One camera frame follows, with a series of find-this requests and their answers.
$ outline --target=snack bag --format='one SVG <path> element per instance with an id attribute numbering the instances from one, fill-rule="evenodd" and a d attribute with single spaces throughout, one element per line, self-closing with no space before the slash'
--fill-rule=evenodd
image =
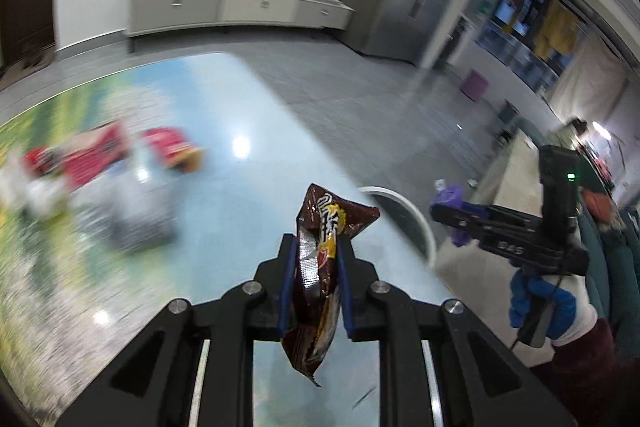
<path id="1" fill-rule="evenodd" d="M 329 350 L 340 315 L 337 236 L 351 239 L 380 217 L 373 206 L 343 200 L 310 185 L 298 213 L 294 325 L 282 339 L 293 368 L 314 384 L 314 373 Z"/>
<path id="2" fill-rule="evenodd" d="M 60 147 L 62 170 L 70 190 L 86 185 L 129 153 L 129 139 L 119 121 L 75 135 Z"/>
<path id="3" fill-rule="evenodd" d="M 165 168 L 178 168 L 183 172 L 202 169 L 204 150 L 189 143 L 180 129 L 158 127 L 149 129 L 143 136 L 156 150 Z"/>
<path id="4" fill-rule="evenodd" d="M 41 177 L 59 170 L 62 154 L 54 148 L 38 147 L 25 154 L 24 161 L 34 176 Z"/>

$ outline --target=plastic bag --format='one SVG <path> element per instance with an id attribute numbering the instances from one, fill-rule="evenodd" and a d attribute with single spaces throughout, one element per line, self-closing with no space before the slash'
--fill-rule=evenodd
<path id="1" fill-rule="evenodd" d="M 38 178 L 27 185 L 27 210 L 34 219 L 46 221 L 66 209 L 68 197 L 64 178 Z"/>
<path id="2" fill-rule="evenodd" d="M 27 206 L 27 186 L 31 182 L 29 171 L 22 161 L 22 153 L 11 149 L 0 169 L 0 201 L 2 206 L 15 212 Z"/>
<path id="3" fill-rule="evenodd" d="M 163 245 L 175 235 L 173 185 L 148 148 L 136 142 L 130 158 L 74 192 L 76 223 L 94 240 L 107 239 L 118 250 Z"/>

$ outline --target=light blue table surface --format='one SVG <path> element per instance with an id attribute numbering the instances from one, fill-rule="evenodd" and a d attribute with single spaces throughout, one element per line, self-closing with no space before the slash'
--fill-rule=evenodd
<path id="1" fill-rule="evenodd" d="M 309 184 L 348 200 L 375 204 L 358 191 L 339 158 L 333 158 L 233 55 L 176 58 L 120 75 L 126 77 L 127 89 L 142 86 L 166 97 L 163 123 L 185 128 L 189 138 L 206 149 L 205 166 L 177 179 L 180 232 L 174 244 L 146 258 L 123 258 L 127 268 L 106 271 L 103 279 L 56 287 L 52 298 L 59 299 L 60 310 L 34 325 L 30 333 L 59 339 L 52 347 L 38 344 L 33 349 L 37 378 L 46 386 L 48 398 L 34 404 L 43 399 L 26 396 L 31 391 L 23 389 L 15 375 L 10 378 L 30 407 L 55 413 L 169 299 L 200 303 L 251 279 L 261 261 L 275 257 L 282 234 L 295 231 Z M 380 279 L 412 298 L 440 304 L 450 297 L 384 214 L 353 246 L 356 256 L 375 264 Z M 56 264 L 62 273 L 73 269 L 72 260 Z M 26 298 L 15 296 L 15 306 L 21 314 L 33 312 Z M 378 346 L 351 343 L 341 321 L 316 374 L 321 388 L 290 367 L 277 343 L 257 343 L 254 364 L 258 427 L 378 424 Z"/>

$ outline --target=blue glove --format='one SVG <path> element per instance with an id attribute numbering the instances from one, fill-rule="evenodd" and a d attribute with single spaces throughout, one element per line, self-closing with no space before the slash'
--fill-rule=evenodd
<path id="1" fill-rule="evenodd" d="M 556 309 L 546 336 L 554 346 L 564 346 L 591 331 L 598 320 L 598 314 L 589 302 L 584 277 L 565 275 L 558 289 L 557 283 L 556 275 L 525 277 L 522 270 L 518 270 L 511 279 L 511 327 L 522 326 L 531 306 L 530 295 L 533 294 L 545 299 L 553 295 L 552 301 Z"/>

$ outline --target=purple stool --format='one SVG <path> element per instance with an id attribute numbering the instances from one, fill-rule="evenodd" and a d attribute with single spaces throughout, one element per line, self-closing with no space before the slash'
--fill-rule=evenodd
<path id="1" fill-rule="evenodd" d="M 479 100 L 482 100 L 482 96 L 488 86 L 489 81 L 484 76 L 476 70 L 471 70 L 465 82 L 460 86 L 460 91 L 474 102 L 479 102 Z"/>

